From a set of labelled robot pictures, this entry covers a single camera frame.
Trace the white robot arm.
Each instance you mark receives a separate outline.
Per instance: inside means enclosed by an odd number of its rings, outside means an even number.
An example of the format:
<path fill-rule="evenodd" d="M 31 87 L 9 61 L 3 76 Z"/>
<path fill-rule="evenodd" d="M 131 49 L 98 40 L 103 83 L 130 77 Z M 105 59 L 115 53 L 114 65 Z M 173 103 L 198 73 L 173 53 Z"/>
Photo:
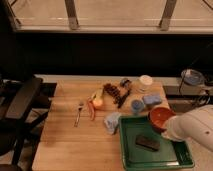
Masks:
<path fill-rule="evenodd" d="M 162 136 L 176 142 L 191 138 L 213 152 L 213 105 L 205 105 L 169 118 Z"/>

